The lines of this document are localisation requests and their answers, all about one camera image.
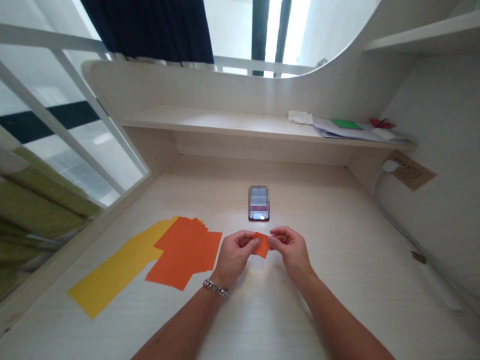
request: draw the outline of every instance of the shelf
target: shelf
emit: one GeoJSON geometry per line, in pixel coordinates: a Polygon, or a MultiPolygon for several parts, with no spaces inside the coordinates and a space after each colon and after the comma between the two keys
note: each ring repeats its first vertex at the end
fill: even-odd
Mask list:
{"type": "Polygon", "coordinates": [[[480,52],[480,11],[370,41],[364,50],[423,55],[480,52]]]}
{"type": "Polygon", "coordinates": [[[298,140],[368,148],[395,150],[412,150],[415,148],[414,144],[325,138],[320,136],[311,125],[293,124],[286,117],[175,106],[158,106],[132,116],[127,116],[121,120],[121,124],[137,128],[298,140]]]}

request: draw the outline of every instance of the finger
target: finger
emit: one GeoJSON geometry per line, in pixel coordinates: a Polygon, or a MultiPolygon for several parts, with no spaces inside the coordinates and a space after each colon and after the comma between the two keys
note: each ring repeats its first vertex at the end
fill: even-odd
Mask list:
{"type": "Polygon", "coordinates": [[[255,233],[253,231],[247,231],[247,230],[241,230],[237,231],[229,236],[227,238],[232,239],[233,242],[237,243],[238,246],[241,246],[241,241],[244,239],[252,239],[252,236],[255,233]]]}
{"type": "Polygon", "coordinates": [[[284,244],[289,243],[289,238],[286,237],[285,235],[279,234],[279,235],[274,235],[274,236],[284,244]]]}
{"type": "Polygon", "coordinates": [[[243,251],[246,253],[253,254],[254,251],[259,247],[260,245],[260,239],[258,237],[252,239],[245,247],[243,248],[243,251]]]}
{"type": "Polygon", "coordinates": [[[251,242],[252,239],[251,238],[244,238],[242,240],[239,241],[238,245],[243,248],[245,245],[247,245],[249,242],[251,242]]]}
{"type": "Polygon", "coordinates": [[[243,239],[251,239],[255,233],[253,231],[241,230],[230,235],[234,239],[241,241],[243,239]]]}
{"type": "Polygon", "coordinates": [[[287,246],[280,240],[278,240],[275,236],[269,236],[268,237],[268,242],[270,243],[270,246],[277,250],[282,256],[285,254],[287,250],[287,246]]]}
{"type": "Polygon", "coordinates": [[[298,236],[299,234],[294,231],[291,227],[288,226],[280,226],[273,228],[270,230],[270,234],[272,235],[283,235],[285,236],[288,240],[292,240],[294,236],[298,236]]]}

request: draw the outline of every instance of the yellow paper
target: yellow paper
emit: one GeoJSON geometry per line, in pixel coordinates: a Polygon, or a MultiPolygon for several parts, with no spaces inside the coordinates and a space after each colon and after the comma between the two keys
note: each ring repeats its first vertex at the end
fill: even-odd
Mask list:
{"type": "Polygon", "coordinates": [[[178,219],[163,220],[132,237],[120,250],[72,287],[68,294],[94,319],[163,250],[154,244],[178,219]]]}

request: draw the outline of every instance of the dark blue curtain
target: dark blue curtain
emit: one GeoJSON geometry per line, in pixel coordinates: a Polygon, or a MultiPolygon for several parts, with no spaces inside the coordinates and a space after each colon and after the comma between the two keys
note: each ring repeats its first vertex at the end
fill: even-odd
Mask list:
{"type": "Polygon", "coordinates": [[[214,63],[203,0],[81,0],[106,48],[127,57],[214,63]]]}

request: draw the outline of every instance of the green paper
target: green paper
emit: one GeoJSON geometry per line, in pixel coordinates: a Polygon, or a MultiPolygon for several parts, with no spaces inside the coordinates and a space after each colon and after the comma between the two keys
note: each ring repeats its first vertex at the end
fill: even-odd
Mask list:
{"type": "Polygon", "coordinates": [[[353,121],[332,119],[331,122],[337,125],[339,128],[363,130],[362,127],[358,126],[353,121]]]}

